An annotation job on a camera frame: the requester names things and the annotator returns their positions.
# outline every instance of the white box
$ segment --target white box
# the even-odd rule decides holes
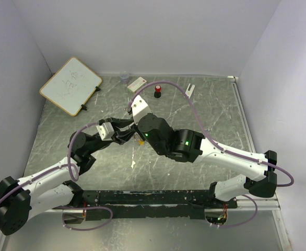
[[[143,79],[142,77],[139,77],[136,80],[134,80],[127,88],[133,93],[135,93],[146,83],[147,81],[145,79]]]

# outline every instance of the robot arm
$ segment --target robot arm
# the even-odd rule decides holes
[[[134,122],[142,136],[159,155],[177,162],[210,163],[241,173],[226,181],[214,182],[210,190],[212,196],[220,201],[250,193],[270,198],[277,186],[274,170],[261,162],[276,165],[277,154],[250,153],[216,142],[225,151],[258,159],[259,162],[239,158],[217,149],[203,134],[188,129],[173,130],[163,118],[153,115],[145,101],[138,95],[131,105]]]
[[[133,119],[109,118],[99,124],[102,126],[95,135],[81,132],[76,136],[70,158],[72,173],[87,172],[96,160],[92,153],[112,142],[124,144],[135,133]],[[67,204],[77,207],[82,194],[83,190],[71,181],[67,157],[36,174],[18,180],[7,177],[0,182],[0,230],[10,235],[46,210]]]

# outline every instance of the white wall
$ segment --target white wall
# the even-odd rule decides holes
[[[14,0],[52,72],[239,75],[280,0]]]
[[[257,151],[277,151],[295,177],[277,193],[294,250],[306,250],[306,0],[280,3],[239,89]]]
[[[0,0],[0,181],[23,174],[50,71],[15,5]]]

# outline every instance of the small object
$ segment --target small object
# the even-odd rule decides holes
[[[127,72],[121,72],[120,78],[123,84],[127,84],[130,81],[130,75]]]
[[[135,133],[135,134],[133,135],[133,139],[134,139],[134,141],[138,141],[138,144],[139,144],[139,145],[143,145],[143,144],[145,143],[145,141],[143,141],[143,140],[140,138],[140,136],[139,136],[138,133]]]
[[[84,110],[84,111],[87,111],[87,106],[81,105],[81,109]]]
[[[97,131],[100,134],[101,140],[103,141],[109,140],[112,137],[112,135],[115,133],[110,122],[105,122],[102,125],[98,125],[96,127]]]
[[[187,89],[186,89],[186,91],[185,91],[185,94],[188,96],[188,98],[191,97],[191,95],[192,95],[194,89],[195,89],[195,85],[192,85],[192,84],[189,83],[189,84],[188,84],[188,87],[187,87]]]
[[[160,85],[155,86],[154,97],[155,98],[160,98],[161,97],[161,86]]]
[[[230,79],[231,82],[236,83],[238,81],[238,77],[234,77],[234,76],[227,76],[227,78]]]
[[[136,80],[134,80],[128,87],[127,89],[129,89],[130,91],[132,91],[133,93],[135,93],[136,91],[138,91],[143,85],[145,85],[147,83],[147,81],[145,79],[143,79],[142,77],[137,78]]]

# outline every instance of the whiteboard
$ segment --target whiteboard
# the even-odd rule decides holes
[[[76,57],[70,58],[40,89],[40,94],[76,116],[102,79]]]

